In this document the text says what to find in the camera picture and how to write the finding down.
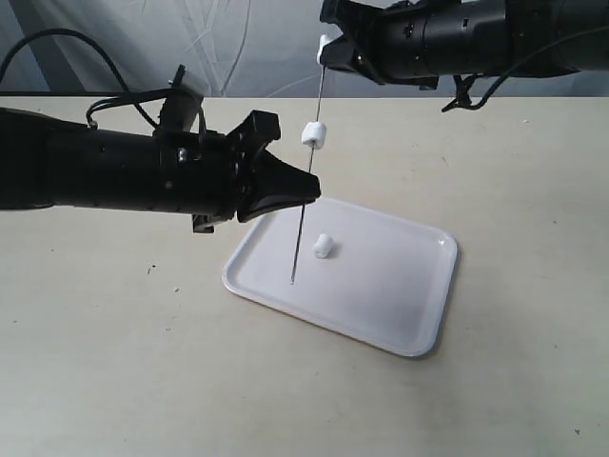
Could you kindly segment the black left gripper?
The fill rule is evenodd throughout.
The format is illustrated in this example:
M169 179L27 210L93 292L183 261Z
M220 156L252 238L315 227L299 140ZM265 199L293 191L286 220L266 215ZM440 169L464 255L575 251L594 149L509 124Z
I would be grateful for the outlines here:
M157 133L159 178L154 209L188 214L194 232L212 233L235 214L240 223L246 223L314 203L321 196L319 178L265 150L279 138L279 116L262 110L252 111L228 134L211 130L203 135ZM252 199L243 202L251 164Z

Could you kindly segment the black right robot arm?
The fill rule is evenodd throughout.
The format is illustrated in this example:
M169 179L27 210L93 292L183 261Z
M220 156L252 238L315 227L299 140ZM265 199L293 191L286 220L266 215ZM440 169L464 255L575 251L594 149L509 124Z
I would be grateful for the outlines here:
M321 61L378 85L435 89L443 76L553 78L608 68L605 1L324 1L341 36Z

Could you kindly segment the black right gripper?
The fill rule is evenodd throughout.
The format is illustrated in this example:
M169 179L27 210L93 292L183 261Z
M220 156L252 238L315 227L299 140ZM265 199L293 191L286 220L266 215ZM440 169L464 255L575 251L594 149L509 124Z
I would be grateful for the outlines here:
M381 86L436 89L440 76L429 68L424 30L440 9L437 1L398 1L385 8L323 1L320 21L340 30L324 48L323 67L353 71Z

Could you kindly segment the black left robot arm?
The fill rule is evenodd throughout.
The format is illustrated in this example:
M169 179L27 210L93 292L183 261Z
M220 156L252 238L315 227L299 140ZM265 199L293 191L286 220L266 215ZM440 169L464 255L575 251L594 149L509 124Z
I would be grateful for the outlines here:
M279 117L254 110L228 134L91 129L1 111L1 208L54 206L188 214L196 233L315 202L317 176L272 155Z

